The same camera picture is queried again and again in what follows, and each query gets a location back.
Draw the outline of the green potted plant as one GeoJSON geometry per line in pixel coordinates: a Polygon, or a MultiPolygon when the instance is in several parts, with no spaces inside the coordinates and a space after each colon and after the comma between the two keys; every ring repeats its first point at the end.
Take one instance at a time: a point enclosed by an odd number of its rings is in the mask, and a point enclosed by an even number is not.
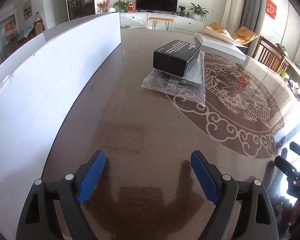
{"type": "Polygon", "coordinates": [[[119,12],[126,12],[128,9],[129,0],[118,0],[114,3],[114,8],[119,12]]]}
{"type": "Polygon", "coordinates": [[[209,11],[201,7],[200,5],[195,5],[194,3],[190,3],[189,11],[192,12],[192,16],[195,20],[201,20],[202,18],[206,18],[209,14],[209,11]]]}

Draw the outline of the green potted plant left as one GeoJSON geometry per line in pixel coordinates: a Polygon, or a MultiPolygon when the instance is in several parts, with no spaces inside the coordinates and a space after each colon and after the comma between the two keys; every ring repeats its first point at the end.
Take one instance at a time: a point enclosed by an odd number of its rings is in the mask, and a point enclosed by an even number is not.
{"type": "Polygon", "coordinates": [[[114,8],[119,12],[126,12],[128,9],[129,0],[118,0],[114,3],[114,8]]]}

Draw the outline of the wooden bench stool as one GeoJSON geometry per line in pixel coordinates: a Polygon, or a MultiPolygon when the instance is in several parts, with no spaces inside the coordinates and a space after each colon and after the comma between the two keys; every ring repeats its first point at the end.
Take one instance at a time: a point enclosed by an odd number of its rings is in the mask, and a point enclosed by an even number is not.
{"type": "Polygon", "coordinates": [[[166,31],[169,31],[174,23],[173,18],[161,18],[161,17],[149,17],[148,21],[152,23],[152,30],[155,30],[159,24],[159,27],[164,27],[166,31]]]}

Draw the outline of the red flower vase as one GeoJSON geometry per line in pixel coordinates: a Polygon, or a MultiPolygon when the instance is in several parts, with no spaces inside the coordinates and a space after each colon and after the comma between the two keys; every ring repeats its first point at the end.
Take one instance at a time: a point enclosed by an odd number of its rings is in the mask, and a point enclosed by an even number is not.
{"type": "Polygon", "coordinates": [[[98,9],[100,9],[100,11],[102,13],[105,13],[105,12],[107,12],[110,2],[111,2],[111,0],[102,0],[97,3],[97,7],[98,7],[98,9]]]}

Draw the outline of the black television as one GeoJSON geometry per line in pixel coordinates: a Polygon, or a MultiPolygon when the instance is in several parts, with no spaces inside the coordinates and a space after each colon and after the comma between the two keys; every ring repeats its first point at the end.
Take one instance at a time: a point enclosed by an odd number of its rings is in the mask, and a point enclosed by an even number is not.
{"type": "Polygon", "coordinates": [[[136,0],[136,10],[176,12],[178,0],[136,0]]]}

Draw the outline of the white storage bin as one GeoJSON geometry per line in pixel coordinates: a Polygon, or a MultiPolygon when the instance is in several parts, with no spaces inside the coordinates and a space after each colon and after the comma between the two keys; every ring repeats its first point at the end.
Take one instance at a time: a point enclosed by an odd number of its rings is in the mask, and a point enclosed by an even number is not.
{"type": "Polygon", "coordinates": [[[0,232],[15,239],[27,194],[77,97],[121,43],[118,12],[44,31],[0,65],[0,232]]]}

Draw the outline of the grey curtain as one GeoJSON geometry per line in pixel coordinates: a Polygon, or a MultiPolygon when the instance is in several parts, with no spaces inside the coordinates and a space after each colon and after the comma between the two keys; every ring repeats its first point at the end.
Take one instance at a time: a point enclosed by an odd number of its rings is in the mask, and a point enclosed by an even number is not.
{"type": "Polygon", "coordinates": [[[245,0],[240,26],[245,26],[257,35],[260,33],[266,0],[245,0]]]}

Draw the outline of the white TV cabinet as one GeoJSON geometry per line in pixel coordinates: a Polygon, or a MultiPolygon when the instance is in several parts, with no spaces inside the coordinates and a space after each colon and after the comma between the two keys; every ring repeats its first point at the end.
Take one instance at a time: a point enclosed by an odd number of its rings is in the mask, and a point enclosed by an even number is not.
{"type": "Polygon", "coordinates": [[[120,23],[124,29],[163,30],[190,35],[194,35],[204,27],[204,22],[199,20],[151,12],[121,12],[120,23]]]}

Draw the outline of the green potted plant right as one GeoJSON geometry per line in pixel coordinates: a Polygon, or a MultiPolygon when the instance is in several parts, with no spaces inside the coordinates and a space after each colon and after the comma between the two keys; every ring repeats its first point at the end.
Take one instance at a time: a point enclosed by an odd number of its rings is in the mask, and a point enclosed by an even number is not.
{"type": "Polygon", "coordinates": [[[200,5],[195,5],[194,3],[190,3],[189,11],[192,12],[192,16],[195,20],[201,20],[202,18],[206,18],[209,14],[209,11],[201,7],[200,5]]]}

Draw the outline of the white standing air conditioner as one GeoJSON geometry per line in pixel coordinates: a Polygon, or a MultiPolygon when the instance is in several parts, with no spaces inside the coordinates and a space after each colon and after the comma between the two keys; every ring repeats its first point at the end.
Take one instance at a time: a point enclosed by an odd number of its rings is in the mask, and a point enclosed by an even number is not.
{"type": "Polygon", "coordinates": [[[235,33],[240,28],[244,2],[245,0],[226,0],[220,25],[230,34],[235,33]]]}

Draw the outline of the flat white box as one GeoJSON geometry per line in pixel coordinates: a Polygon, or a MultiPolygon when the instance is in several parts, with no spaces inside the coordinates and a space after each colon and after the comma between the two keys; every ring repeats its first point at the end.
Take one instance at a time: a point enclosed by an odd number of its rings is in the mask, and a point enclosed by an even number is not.
{"type": "Polygon", "coordinates": [[[247,58],[247,56],[233,44],[199,32],[196,32],[194,36],[202,45],[202,49],[205,52],[216,54],[240,64],[247,58]]]}

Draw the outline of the framed wall painting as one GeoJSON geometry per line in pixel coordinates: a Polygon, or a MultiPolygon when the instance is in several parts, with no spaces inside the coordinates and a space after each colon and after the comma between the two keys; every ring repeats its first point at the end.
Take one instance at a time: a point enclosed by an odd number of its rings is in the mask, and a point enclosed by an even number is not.
{"type": "Polygon", "coordinates": [[[29,18],[32,17],[32,3],[31,3],[31,0],[28,0],[23,5],[23,16],[24,16],[24,21],[26,21],[26,20],[28,20],[29,18]]]}

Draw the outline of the red gift box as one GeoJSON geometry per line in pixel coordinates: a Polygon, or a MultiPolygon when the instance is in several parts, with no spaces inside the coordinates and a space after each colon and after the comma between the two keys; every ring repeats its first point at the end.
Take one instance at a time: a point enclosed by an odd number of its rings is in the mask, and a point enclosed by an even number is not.
{"type": "Polygon", "coordinates": [[[128,1],[127,2],[127,12],[133,13],[135,12],[136,1],[128,1]]]}

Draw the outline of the wooden dining chair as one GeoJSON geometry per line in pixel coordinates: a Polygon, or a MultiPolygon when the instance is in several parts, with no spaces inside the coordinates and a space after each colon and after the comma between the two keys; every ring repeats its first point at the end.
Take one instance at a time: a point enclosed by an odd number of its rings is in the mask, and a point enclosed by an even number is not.
{"type": "Polygon", "coordinates": [[[300,82],[300,69],[297,65],[277,45],[264,37],[259,38],[253,58],[277,74],[283,70],[293,81],[300,82]]]}

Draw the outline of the red wall hanging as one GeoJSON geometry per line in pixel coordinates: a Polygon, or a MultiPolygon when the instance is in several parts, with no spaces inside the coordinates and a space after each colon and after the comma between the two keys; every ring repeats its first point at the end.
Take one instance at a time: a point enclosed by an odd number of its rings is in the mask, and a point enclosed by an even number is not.
{"type": "Polygon", "coordinates": [[[266,13],[273,19],[276,18],[277,6],[273,0],[266,1],[266,13]]]}

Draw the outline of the dark item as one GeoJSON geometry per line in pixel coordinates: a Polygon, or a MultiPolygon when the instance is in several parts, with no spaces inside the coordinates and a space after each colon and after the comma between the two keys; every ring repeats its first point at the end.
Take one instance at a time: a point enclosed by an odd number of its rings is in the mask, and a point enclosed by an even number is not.
{"type": "Polygon", "coordinates": [[[160,70],[153,69],[153,71],[145,77],[141,87],[192,101],[205,107],[204,56],[205,53],[200,52],[194,65],[194,78],[199,81],[199,83],[195,83],[194,79],[182,79],[181,77],[175,77],[160,70]]]}

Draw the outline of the black rectangular box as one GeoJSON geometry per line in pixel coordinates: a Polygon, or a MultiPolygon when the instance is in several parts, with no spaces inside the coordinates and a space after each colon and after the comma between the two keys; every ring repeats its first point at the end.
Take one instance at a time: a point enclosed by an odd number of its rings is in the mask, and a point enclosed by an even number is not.
{"type": "Polygon", "coordinates": [[[176,77],[185,78],[197,62],[199,53],[199,46],[174,40],[153,52],[153,68],[176,77]]]}

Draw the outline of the small potted plant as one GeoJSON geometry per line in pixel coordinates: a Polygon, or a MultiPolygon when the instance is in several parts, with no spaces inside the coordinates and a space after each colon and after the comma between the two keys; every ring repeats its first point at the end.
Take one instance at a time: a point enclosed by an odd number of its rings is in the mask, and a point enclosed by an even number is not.
{"type": "Polygon", "coordinates": [[[179,16],[184,17],[185,16],[185,10],[186,10],[185,6],[179,5],[179,16]]]}

